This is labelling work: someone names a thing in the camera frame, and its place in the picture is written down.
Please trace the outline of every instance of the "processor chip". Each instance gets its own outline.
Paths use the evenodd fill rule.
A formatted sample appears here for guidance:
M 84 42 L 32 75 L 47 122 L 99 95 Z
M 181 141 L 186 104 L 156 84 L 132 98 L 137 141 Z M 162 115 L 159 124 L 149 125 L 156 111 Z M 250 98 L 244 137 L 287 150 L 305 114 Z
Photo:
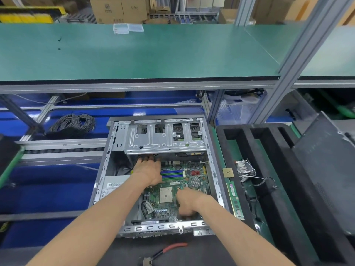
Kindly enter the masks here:
M 173 202 L 173 188 L 160 188 L 160 203 Z

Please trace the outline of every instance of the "person's right hand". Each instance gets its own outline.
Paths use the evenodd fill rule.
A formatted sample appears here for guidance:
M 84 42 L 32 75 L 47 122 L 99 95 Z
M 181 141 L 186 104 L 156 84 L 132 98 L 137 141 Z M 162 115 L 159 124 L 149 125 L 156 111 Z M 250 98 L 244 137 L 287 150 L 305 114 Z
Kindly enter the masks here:
M 203 204 L 205 200 L 208 200 L 209 197 L 211 196 L 194 189 L 180 189 L 176 193 L 176 198 L 178 199 L 180 204 L 180 215 L 191 216 L 195 212 L 198 212 L 201 204 Z

